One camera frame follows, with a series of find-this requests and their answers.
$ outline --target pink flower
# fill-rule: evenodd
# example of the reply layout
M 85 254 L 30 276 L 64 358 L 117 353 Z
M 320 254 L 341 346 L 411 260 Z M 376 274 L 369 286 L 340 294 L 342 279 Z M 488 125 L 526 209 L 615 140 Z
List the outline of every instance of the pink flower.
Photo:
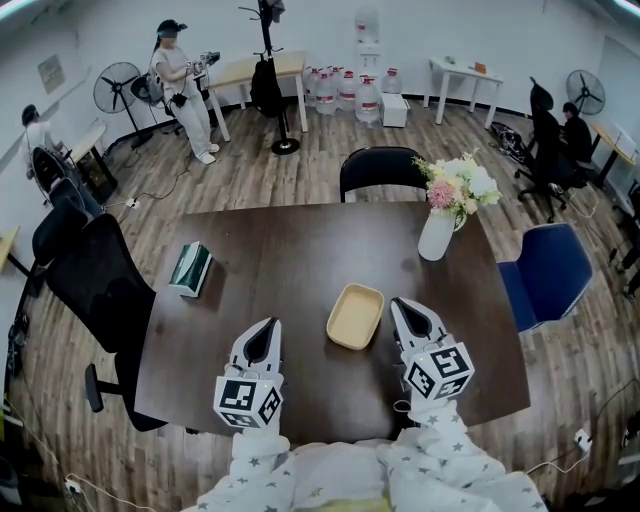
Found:
M 429 191 L 427 192 L 429 203 L 431 203 L 431 206 L 439 210 L 443 210 L 451 206 L 454 195 L 455 188 L 451 183 L 444 180 L 433 181 L 429 185 Z

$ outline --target dark brown table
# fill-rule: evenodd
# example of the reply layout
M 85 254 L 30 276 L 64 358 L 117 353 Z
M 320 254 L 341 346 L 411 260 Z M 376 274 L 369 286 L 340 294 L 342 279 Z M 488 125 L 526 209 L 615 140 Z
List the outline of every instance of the dark brown table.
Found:
M 269 316 L 283 324 L 282 435 L 293 443 L 389 438 L 407 425 L 389 300 L 417 300 L 466 344 L 476 374 L 459 397 L 467 425 L 529 407 L 524 359 L 509 299 L 477 216 L 445 257 L 422 260 L 425 203 L 290 206 L 186 215 L 161 282 L 184 244 L 213 255 L 200 298 L 159 290 L 138 377 L 136 411 L 200 431 L 232 434 L 213 411 L 216 377 L 235 339 Z M 331 342 L 327 319 L 342 289 L 380 290 L 385 312 L 365 350 Z

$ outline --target yellow tray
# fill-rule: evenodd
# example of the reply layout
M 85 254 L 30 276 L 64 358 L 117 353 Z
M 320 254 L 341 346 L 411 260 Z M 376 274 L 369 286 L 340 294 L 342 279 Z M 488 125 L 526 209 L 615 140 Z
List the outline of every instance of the yellow tray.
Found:
M 334 343 L 362 350 L 378 327 L 384 297 L 373 288 L 350 284 L 340 294 L 327 322 L 327 335 Z

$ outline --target ceiling light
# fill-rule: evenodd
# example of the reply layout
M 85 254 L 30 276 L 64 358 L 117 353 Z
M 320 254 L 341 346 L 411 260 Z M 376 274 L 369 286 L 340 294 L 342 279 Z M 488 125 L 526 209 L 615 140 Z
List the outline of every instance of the ceiling light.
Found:
M 8 18 L 16 11 L 26 7 L 27 5 L 36 3 L 38 0 L 11 0 L 6 4 L 0 6 L 0 21 Z
M 638 7 L 636 4 L 632 4 L 629 0 L 613 0 L 613 1 L 623 9 L 626 9 L 627 11 L 629 11 L 630 13 L 635 14 L 636 16 L 640 16 L 640 7 Z

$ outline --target white clothing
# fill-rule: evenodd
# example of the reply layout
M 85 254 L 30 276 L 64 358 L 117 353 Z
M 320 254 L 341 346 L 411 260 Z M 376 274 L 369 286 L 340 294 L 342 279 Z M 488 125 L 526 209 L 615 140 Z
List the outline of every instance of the white clothing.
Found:
M 151 66 L 157 73 L 158 64 L 165 63 L 169 66 L 171 72 L 175 73 L 185 69 L 187 61 L 187 56 L 177 46 L 168 50 L 158 48 L 153 54 Z M 212 163 L 212 157 L 208 154 L 211 147 L 209 140 L 211 137 L 209 111 L 204 104 L 200 91 L 198 91 L 193 75 L 188 75 L 185 79 L 174 82 L 163 80 L 162 83 L 167 105 L 169 105 L 178 122 L 184 126 L 196 158 L 204 163 Z M 182 94 L 187 98 L 182 107 L 171 101 L 174 94 Z
M 197 502 L 205 512 L 544 512 L 533 481 L 473 444 L 450 401 L 423 407 L 398 440 L 289 453 L 277 431 L 245 429 L 233 462 Z
M 38 146 L 52 153 L 56 151 L 55 143 L 51 137 L 51 125 L 46 121 L 38 121 L 27 126 L 20 144 L 20 154 L 27 168 L 31 168 L 31 156 Z

